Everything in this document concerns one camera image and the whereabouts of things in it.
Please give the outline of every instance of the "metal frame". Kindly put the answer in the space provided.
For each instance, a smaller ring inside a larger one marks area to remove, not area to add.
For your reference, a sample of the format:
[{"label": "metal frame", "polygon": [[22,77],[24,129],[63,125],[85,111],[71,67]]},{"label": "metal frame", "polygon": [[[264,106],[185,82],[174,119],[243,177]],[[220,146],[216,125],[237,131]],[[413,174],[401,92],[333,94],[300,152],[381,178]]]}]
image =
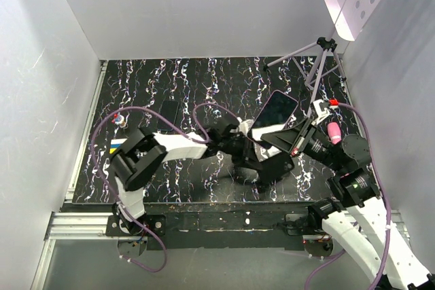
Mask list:
[{"label": "metal frame", "polygon": [[44,242],[41,258],[39,259],[38,267],[36,269],[35,278],[33,279],[30,288],[31,290],[43,289],[47,278],[48,268],[50,267],[50,262],[52,260],[55,244],[55,239],[48,239]]},{"label": "metal frame", "polygon": [[83,155],[86,150],[86,144],[88,142],[90,129],[92,128],[92,121],[94,119],[95,110],[97,108],[98,99],[100,97],[101,88],[103,87],[104,77],[106,75],[108,61],[105,60],[101,66],[100,75],[95,86],[95,93],[92,98],[92,102],[90,104],[88,117],[86,118],[86,124],[83,130],[82,140],[80,141],[80,147],[77,152],[77,157],[74,162],[73,174],[71,175],[71,179],[69,181],[68,190],[65,194],[65,202],[71,203],[74,197],[75,186],[77,184],[77,179],[80,171],[80,166],[82,165]]}]

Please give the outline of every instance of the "black smartphone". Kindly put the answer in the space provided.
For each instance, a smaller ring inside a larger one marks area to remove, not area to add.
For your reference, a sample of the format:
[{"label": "black smartphone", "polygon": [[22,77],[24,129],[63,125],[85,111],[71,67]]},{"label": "black smartphone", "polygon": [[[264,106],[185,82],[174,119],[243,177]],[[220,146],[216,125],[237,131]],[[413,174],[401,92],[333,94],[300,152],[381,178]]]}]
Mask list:
[{"label": "black smartphone", "polygon": [[[162,115],[163,118],[170,121],[172,125],[174,125],[175,118],[177,118],[177,112],[178,112],[178,101],[165,100],[162,103],[162,107],[160,108],[159,114]],[[172,127],[168,126],[166,122],[160,119],[157,121],[157,129],[165,132],[171,132],[173,130]]]},{"label": "black smartphone", "polygon": [[284,129],[297,106],[298,101],[294,98],[281,91],[274,91],[249,129],[248,138],[263,148],[270,149],[272,145],[261,141],[261,135]]}]

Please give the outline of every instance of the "white wall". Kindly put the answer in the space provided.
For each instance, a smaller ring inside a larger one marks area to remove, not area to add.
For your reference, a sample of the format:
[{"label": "white wall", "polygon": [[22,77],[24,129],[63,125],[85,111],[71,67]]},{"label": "white wall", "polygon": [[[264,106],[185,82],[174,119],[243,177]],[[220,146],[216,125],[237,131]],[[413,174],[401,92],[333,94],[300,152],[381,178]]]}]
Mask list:
[{"label": "white wall", "polygon": [[0,283],[29,289],[99,72],[66,0],[0,0]]},{"label": "white wall", "polygon": [[381,180],[435,272],[435,0],[382,0],[344,55]]},{"label": "white wall", "polygon": [[284,55],[332,28],[323,0],[68,2],[101,59]]}]

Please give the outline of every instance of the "floor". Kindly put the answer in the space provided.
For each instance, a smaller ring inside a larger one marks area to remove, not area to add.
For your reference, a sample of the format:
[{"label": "floor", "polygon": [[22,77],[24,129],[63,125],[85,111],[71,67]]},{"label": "floor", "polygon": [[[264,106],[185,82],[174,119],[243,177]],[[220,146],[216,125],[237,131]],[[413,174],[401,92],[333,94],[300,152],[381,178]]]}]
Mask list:
[{"label": "floor", "polygon": [[[146,251],[138,260],[157,267],[162,252]],[[279,248],[172,249],[166,268],[153,274],[120,259],[116,241],[57,240],[43,289],[299,290],[320,264]],[[363,271],[344,255],[316,274],[310,289],[363,290],[368,286]]]},{"label": "floor", "polygon": [[[294,121],[307,112],[310,94],[296,64],[285,60],[263,72],[264,63],[275,58],[197,58],[165,60],[111,60],[107,64],[103,86],[98,99],[92,127],[110,112],[130,105],[146,106],[155,111],[163,100],[179,101],[176,124],[190,132],[196,126],[191,112],[195,105],[216,102],[230,109],[242,119],[255,117],[273,90],[281,90],[299,101]],[[313,57],[297,57],[298,64],[309,71]],[[335,66],[328,57],[326,69]],[[338,73],[322,79],[319,95],[348,103],[344,83]],[[208,108],[200,115],[205,123],[213,122],[220,112]],[[140,125],[155,130],[156,120],[150,115],[130,113],[128,127],[114,124],[103,127],[97,137],[99,164],[107,169],[110,141],[128,137]],[[343,134],[358,133],[354,116],[337,110],[328,122],[341,125]],[[258,187],[256,173],[251,170],[234,171],[230,158],[219,153],[205,160],[176,160],[162,165],[146,187],[146,202],[249,202],[319,200],[329,196],[326,179],[332,172],[302,155],[295,159],[295,169],[283,180],[270,187]],[[114,199],[103,183],[94,175],[87,148],[80,168],[73,202],[78,204],[112,203]]]}]

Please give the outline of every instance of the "purple cable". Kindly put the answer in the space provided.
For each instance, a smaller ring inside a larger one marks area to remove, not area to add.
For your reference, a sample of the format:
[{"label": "purple cable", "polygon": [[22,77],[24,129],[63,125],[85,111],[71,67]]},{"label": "purple cable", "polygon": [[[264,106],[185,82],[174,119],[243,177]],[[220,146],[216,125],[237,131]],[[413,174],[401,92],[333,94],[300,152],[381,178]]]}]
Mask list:
[{"label": "purple cable", "polygon": [[314,271],[312,271],[312,273],[310,273],[310,275],[308,275],[308,278],[305,281],[304,290],[309,290],[310,289],[311,279],[314,277],[314,275],[316,273],[318,273],[320,270],[322,270],[323,268],[325,268],[329,264],[334,263],[337,259],[339,259],[341,256],[343,256],[345,253],[346,253],[346,250],[343,249],[343,250],[339,251],[337,254],[328,256],[329,261],[327,263],[319,266]]},{"label": "purple cable", "polygon": [[[118,194],[116,193],[116,190],[109,184],[109,181],[106,179],[103,171],[101,170],[101,168],[98,165],[98,161],[97,161],[97,156],[95,155],[95,140],[97,138],[98,133],[100,133],[101,128],[111,119],[111,117],[119,112],[123,112],[123,111],[127,111],[127,110],[137,110],[137,111],[144,111],[147,113],[150,113],[152,115],[154,115],[155,117],[161,119],[162,121],[165,122],[165,124],[167,124],[168,126],[172,127],[176,132],[178,132],[180,135],[186,137],[187,139],[190,139],[191,141],[195,142],[195,143],[200,143],[200,144],[207,144],[210,141],[210,137],[207,134],[207,131],[201,126],[201,124],[198,121],[198,118],[196,117],[196,110],[199,107],[203,107],[205,105],[212,105],[215,107],[219,107],[220,109],[228,112],[229,114],[231,114],[233,117],[235,117],[237,119],[237,116],[235,114],[233,114],[231,111],[227,110],[226,108],[224,108],[221,105],[218,105],[216,103],[202,103],[200,105],[197,105],[194,109],[193,109],[193,119],[195,121],[195,123],[198,125],[199,129],[203,132],[205,140],[201,141],[198,139],[191,139],[185,132],[183,132],[181,129],[179,129],[178,127],[174,126],[172,123],[170,123],[170,121],[168,121],[167,119],[165,119],[164,117],[162,117],[160,114],[156,113],[155,111],[152,111],[151,109],[148,108],[143,108],[143,107],[125,107],[125,108],[121,108],[118,110],[115,110],[114,112],[110,113],[107,117],[105,117],[99,124],[98,126],[95,128],[92,137],[90,139],[90,156],[92,158],[92,161],[94,162],[95,167],[97,168],[97,174],[98,176],[101,178],[101,180],[103,180],[104,184],[107,186],[108,190],[115,196],[115,199],[117,201],[120,202],[121,205],[123,205],[123,203],[121,202]],[[136,265],[138,265],[139,267],[143,268],[144,270],[147,270],[148,272],[159,272],[161,270],[163,270],[163,268],[166,266],[167,260],[168,260],[168,253],[167,253],[167,249],[163,243],[163,241],[155,234],[153,233],[153,231],[151,231],[149,228],[146,227],[146,225],[143,225],[142,223],[140,223],[139,221],[137,221],[126,209],[124,209],[124,212],[128,215],[128,217],[134,222],[136,223],[140,228],[143,229],[143,231],[147,232],[148,234],[150,234],[151,236],[153,236],[154,239],[157,240],[157,242],[159,243],[159,245],[162,247],[163,249],[163,253],[164,253],[164,261],[163,264],[161,265],[161,267],[159,268],[150,268],[148,266],[143,265],[141,262],[137,261],[136,259],[131,259],[127,256],[123,256],[121,255],[121,258],[126,259],[129,262],[132,262]]]},{"label": "purple cable", "polygon": [[305,281],[304,290],[309,290],[310,289],[310,282],[311,282],[311,279],[314,277],[314,274],[319,272],[322,268],[325,268],[326,266],[334,263],[337,259],[339,259],[341,256],[343,256],[345,253],[346,253],[346,251],[343,249],[340,253],[334,255],[334,258],[330,259],[325,264],[319,266],[314,271],[312,271],[312,273],[310,273],[310,275],[308,276],[307,280]]},{"label": "purple cable", "polygon": [[[362,119],[361,113],[355,107],[352,107],[351,105],[348,105],[346,103],[339,103],[338,105],[340,107],[352,110],[361,121],[362,128],[364,129],[364,133],[366,134],[368,148],[370,150],[370,156],[372,158],[373,173],[375,174],[376,180],[378,181],[378,185],[379,185],[379,188],[381,189],[381,193],[382,193],[383,202],[385,204],[385,209],[387,210],[387,225],[391,225],[392,208],[391,208],[391,205],[390,205],[388,197],[387,197],[387,192],[385,191],[385,188],[383,187],[383,185],[381,183],[381,179],[379,178],[378,170],[376,169],[375,160],[374,160],[373,152],[372,152],[372,147],[370,145],[370,137],[368,136],[367,125],[364,122],[364,120]],[[381,280],[383,270],[384,270],[385,265],[387,263],[390,238],[391,238],[391,230],[386,229],[386,231],[385,231],[385,247],[383,249],[383,254],[382,254],[382,258],[381,258],[381,265],[379,266],[379,271],[376,274],[376,278],[373,280],[372,284],[368,288],[369,290],[374,290],[375,287],[377,286],[377,284],[379,283],[379,280]]]}]

